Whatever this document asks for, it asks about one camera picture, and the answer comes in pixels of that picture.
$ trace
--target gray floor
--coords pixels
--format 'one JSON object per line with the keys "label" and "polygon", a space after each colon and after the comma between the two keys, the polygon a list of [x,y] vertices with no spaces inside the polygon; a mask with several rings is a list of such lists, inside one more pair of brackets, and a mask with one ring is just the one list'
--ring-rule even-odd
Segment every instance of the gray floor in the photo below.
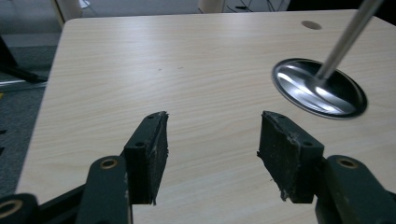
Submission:
{"label": "gray floor", "polygon": [[[115,17],[201,13],[198,0],[89,0],[83,17]],[[284,10],[290,0],[272,0]],[[227,0],[224,12],[268,11],[267,1]],[[61,35],[50,0],[0,0],[0,35],[19,66],[48,76]],[[0,82],[9,79],[0,74]],[[45,88],[8,91],[0,95],[0,197],[14,193],[35,126]]]}

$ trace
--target screw hole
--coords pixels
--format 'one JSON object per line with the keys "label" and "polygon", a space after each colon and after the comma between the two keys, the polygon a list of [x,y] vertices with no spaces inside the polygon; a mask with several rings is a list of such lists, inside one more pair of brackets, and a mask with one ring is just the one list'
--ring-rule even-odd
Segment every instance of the screw hole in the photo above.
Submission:
{"label": "screw hole", "polygon": [[8,217],[22,208],[22,200],[10,200],[0,204],[0,218]]}
{"label": "screw hole", "polygon": [[311,30],[321,30],[322,29],[321,25],[314,21],[302,21],[301,24]]}
{"label": "screw hole", "polygon": [[107,169],[111,169],[113,167],[115,167],[118,164],[118,162],[114,159],[109,159],[109,160],[105,160],[102,161],[102,163],[100,163],[100,167],[104,170]]}
{"label": "screw hole", "polygon": [[359,166],[356,162],[348,160],[348,159],[344,159],[344,158],[343,159],[338,159],[337,162],[341,166],[344,166],[344,167],[349,168],[349,169],[356,169]]}
{"label": "screw hole", "polygon": [[310,143],[310,142],[303,142],[303,144],[304,144],[304,146],[307,146],[307,147],[312,147],[313,146],[313,144]]}
{"label": "screw hole", "polygon": [[142,142],[138,142],[136,144],[134,144],[136,147],[143,147],[145,144]]}

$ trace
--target black cable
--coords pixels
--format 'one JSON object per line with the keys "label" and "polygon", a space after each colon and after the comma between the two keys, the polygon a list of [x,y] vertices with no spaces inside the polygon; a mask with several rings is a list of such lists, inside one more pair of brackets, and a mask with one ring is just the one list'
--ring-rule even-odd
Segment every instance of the black cable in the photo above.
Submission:
{"label": "black cable", "polygon": [[247,9],[247,10],[250,11],[250,12],[253,12],[253,11],[245,4],[245,2],[244,2],[243,0],[240,0],[240,1],[241,1],[241,3],[244,5],[245,9]]}
{"label": "black cable", "polygon": [[275,12],[275,8],[270,0],[267,0],[268,10]]}
{"label": "black cable", "polygon": [[233,11],[233,12],[237,12],[237,11],[233,10],[232,8],[230,8],[228,5],[227,5],[227,8],[230,9],[231,11]]}
{"label": "black cable", "polygon": [[91,7],[91,4],[90,4],[87,0],[82,0],[82,1],[85,3],[85,5],[87,5],[87,8],[89,8],[89,9],[93,12],[93,14],[95,15],[95,17],[97,17],[98,14],[96,13],[95,10],[93,10],[93,8]]}
{"label": "black cable", "polygon": [[283,6],[284,3],[285,3],[285,0],[282,0],[282,1],[280,2],[280,4],[279,4],[279,7],[277,7],[277,10],[276,10],[276,11],[279,11],[280,8]]}

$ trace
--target wooden table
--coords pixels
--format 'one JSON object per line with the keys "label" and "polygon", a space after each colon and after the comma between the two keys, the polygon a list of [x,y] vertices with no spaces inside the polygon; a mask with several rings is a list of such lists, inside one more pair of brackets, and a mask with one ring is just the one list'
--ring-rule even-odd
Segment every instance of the wooden table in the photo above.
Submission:
{"label": "wooden table", "polygon": [[158,205],[134,206],[135,223],[315,223],[315,205],[282,202],[256,157],[263,110],[298,123],[326,146],[325,157],[362,161],[395,192],[394,26],[373,19],[339,66],[368,96],[356,119],[309,114],[271,81],[284,59],[323,62],[354,12],[70,21],[18,192],[43,203],[83,184],[91,163],[120,154],[143,117],[162,110],[170,114],[170,155]]}

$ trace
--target metal rod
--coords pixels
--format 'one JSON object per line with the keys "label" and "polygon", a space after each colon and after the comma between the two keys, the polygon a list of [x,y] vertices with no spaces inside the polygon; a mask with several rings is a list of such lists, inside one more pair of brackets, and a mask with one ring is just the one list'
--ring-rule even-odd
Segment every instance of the metal rod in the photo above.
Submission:
{"label": "metal rod", "polygon": [[318,70],[316,74],[317,79],[326,80],[332,75],[335,68],[341,60],[343,60],[350,47],[352,47],[355,40],[364,30],[365,26],[376,13],[383,1],[384,0],[365,0],[361,4],[359,11],[355,14],[354,18],[343,32],[326,62]]}

